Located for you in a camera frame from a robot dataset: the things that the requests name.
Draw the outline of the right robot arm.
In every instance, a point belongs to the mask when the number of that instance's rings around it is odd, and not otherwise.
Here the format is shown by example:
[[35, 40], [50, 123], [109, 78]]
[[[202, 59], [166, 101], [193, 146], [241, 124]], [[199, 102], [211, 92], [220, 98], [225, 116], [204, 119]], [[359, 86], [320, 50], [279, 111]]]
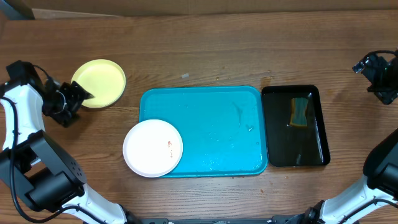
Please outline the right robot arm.
[[[366, 54], [353, 71], [371, 83], [367, 88], [385, 105], [397, 98], [397, 51], [376, 50]], [[363, 175], [342, 193], [322, 200], [304, 213], [272, 217], [269, 223], [358, 223], [359, 219], [385, 206], [397, 208], [397, 131], [392, 132], [368, 155]]]

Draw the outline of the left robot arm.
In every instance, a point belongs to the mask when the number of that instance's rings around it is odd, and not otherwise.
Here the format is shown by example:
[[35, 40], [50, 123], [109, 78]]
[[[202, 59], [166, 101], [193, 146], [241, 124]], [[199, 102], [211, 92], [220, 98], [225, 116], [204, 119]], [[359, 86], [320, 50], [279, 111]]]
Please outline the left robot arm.
[[67, 128], [93, 95], [77, 82], [42, 82], [40, 67], [18, 60], [6, 67], [1, 85], [6, 138], [1, 151], [1, 180], [9, 187], [19, 215], [45, 223], [67, 213], [83, 223], [140, 223], [129, 210], [95, 192], [77, 161], [46, 132], [48, 116]]

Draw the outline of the white plate with red stain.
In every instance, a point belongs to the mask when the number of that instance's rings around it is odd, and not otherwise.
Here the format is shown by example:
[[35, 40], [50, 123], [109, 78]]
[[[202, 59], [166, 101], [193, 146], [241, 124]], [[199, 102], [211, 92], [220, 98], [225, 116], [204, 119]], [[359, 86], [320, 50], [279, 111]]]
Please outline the white plate with red stain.
[[166, 121], [148, 119], [136, 124], [123, 142], [127, 166], [143, 177], [161, 177], [180, 162], [183, 141], [175, 127]]

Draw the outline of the yellow-green rimmed plate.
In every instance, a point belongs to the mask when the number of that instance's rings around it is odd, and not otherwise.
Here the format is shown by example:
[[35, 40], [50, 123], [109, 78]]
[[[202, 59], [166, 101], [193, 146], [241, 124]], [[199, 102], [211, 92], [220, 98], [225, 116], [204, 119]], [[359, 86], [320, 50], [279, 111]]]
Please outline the yellow-green rimmed plate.
[[91, 60], [83, 64], [72, 76], [93, 98], [84, 100], [87, 108], [105, 108], [122, 96], [126, 87], [126, 75], [115, 62], [106, 59]]

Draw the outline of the green yellow sponge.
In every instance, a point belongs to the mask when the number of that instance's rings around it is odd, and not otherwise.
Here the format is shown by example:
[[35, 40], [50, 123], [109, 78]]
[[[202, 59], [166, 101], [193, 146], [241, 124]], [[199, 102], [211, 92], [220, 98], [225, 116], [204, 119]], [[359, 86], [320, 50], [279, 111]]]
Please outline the green yellow sponge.
[[289, 126], [307, 127], [307, 106], [308, 99], [306, 98], [292, 98], [290, 101], [290, 119]]

